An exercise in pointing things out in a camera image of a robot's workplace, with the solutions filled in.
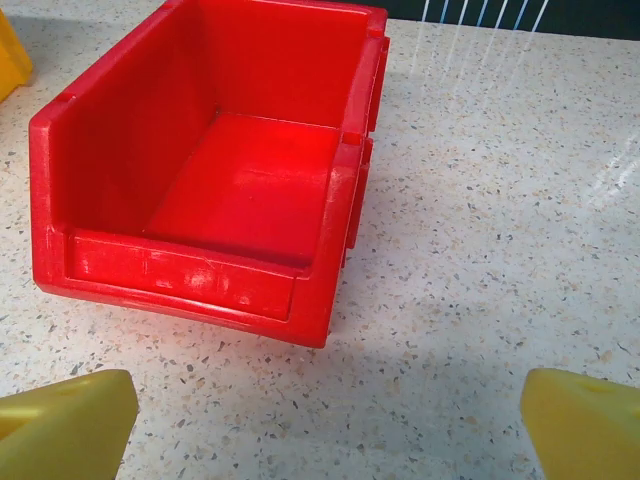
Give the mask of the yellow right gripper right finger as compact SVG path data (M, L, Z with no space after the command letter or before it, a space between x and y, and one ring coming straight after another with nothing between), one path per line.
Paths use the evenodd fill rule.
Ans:
M520 410L547 479L637 479L639 390L537 368Z

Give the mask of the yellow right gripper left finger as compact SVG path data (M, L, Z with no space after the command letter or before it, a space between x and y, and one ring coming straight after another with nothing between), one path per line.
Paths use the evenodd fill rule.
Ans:
M3 397L1 477L114 479L138 409L119 369Z

